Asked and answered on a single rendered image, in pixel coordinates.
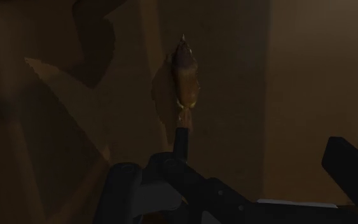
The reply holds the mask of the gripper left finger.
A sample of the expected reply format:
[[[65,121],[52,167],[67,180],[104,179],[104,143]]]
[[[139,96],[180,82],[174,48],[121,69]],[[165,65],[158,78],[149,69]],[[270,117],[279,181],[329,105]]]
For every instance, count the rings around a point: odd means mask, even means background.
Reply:
[[[156,153],[145,168],[113,165],[92,224],[246,224],[250,201],[188,164],[189,131],[176,129],[171,152]]]

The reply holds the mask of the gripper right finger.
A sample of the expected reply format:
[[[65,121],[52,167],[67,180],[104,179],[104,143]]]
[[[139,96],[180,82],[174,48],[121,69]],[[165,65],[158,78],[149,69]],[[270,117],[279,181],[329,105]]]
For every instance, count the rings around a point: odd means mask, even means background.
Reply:
[[[330,137],[322,158],[322,167],[358,206],[358,149],[342,137]]]

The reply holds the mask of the brown glossy teardrop-shaped object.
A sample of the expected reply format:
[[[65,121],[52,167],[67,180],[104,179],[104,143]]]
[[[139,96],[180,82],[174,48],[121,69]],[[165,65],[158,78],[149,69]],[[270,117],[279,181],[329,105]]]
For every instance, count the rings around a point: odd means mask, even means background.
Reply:
[[[200,93],[198,62],[183,34],[173,53],[169,55],[171,74],[174,81],[176,101],[180,108],[179,124],[193,129],[191,110],[195,107]]]

